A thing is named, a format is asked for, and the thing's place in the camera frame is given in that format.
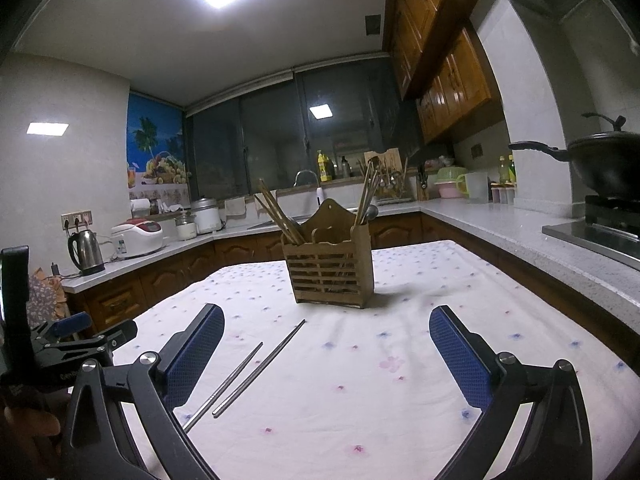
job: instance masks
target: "utensil rack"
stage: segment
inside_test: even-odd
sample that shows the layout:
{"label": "utensil rack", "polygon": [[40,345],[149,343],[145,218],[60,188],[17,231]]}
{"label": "utensil rack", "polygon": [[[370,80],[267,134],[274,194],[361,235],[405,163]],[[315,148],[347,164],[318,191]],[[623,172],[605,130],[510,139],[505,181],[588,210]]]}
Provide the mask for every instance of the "utensil rack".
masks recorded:
{"label": "utensil rack", "polygon": [[294,245],[282,235],[297,303],[332,303],[363,308],[374,289],[369,225],[327,199],[300,227],[306,242]]}

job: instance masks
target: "stainless steel kettle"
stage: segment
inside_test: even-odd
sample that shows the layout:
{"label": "stainless steel kettle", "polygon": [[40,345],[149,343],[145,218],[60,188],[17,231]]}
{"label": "stainless steel kettle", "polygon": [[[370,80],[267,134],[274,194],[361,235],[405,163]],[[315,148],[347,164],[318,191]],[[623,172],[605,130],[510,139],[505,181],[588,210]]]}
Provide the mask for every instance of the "stainless steel kettle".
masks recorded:
{"label": "stainless steel kettle", "polygon": [[87,229],[79,233],[73,233],[66,241],[66,245],[69,249],[71,260],[80,269],[80,274],[83,276],[89,276],[104,270],[100,245],[98,245],[98,238],[93,231]]}

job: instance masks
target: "granite countertop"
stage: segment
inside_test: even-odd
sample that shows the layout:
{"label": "granite countertop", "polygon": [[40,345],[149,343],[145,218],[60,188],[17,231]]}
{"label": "granite countertop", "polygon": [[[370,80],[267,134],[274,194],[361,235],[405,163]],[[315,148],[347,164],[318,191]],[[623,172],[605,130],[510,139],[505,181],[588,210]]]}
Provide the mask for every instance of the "granite countertop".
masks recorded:
{"label": "granite countertop", "polygon": [[[640,333],[640,272],[593,251],[551,238],[541,231],[543,225],[561,224],[568,219],[513,206],[469,204],[464,199],[380,206],[380,216],[411,212],[433,216],[514,254],[574,288]],[[148,256],[107,263],[104,272],[93,276],[65,280],[63,288],[69,293],[81,292],[212,240],[277,230],[276,226],[250,230],[242,226],[185,242],[171,242]]]}

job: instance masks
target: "floral tablecloth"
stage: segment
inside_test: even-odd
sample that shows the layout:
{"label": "floral tablecloth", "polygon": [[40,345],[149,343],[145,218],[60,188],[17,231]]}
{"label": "floral tablecloth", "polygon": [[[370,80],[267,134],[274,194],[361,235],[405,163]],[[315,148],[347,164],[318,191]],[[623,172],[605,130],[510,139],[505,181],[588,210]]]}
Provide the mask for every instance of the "floral tablecloth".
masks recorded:
{"label": "floral tablecloth", "polygon": [[[426,480],[479,415],[429,334],[431,310],[448,304],[496,352],[512,352],[524,364],[574,364],[594,478],[606,477],[640,430],[640,379],[613,352],[454,242],[374,251],[373,263],[376,291],[364,310],[296,304],[284,262],[226,267],[136,318],[138,337],[114,360],[126,364],[158,351],[205,303],[222,307],[225,335],[188,402],[174,410],[184,422],[258,342],[264,347],[236,384],[305,318],[218,420],[207,414],[191,430],[200,453],[222,480]],[[487,478],[506,467],[528,408],[518,413]],[[135,411],[126,410],[150,470],[163,476]]]}

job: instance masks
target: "pink flower print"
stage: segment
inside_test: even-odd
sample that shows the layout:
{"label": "pink flower print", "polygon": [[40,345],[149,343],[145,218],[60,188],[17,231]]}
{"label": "pink flower print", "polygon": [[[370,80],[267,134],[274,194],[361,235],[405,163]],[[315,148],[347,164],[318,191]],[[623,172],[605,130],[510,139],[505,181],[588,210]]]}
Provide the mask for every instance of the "pink flower print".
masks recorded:
{"label": "pink flower print", "polygon": [[389,370],[392,374],[395,374],[400,369],[403,363],[404,363],[404,359],[401,359],[399,357],[389,356],[386,358],[386,361],[382,361],[380,363],[380,368],[385,368],[386,370]]}

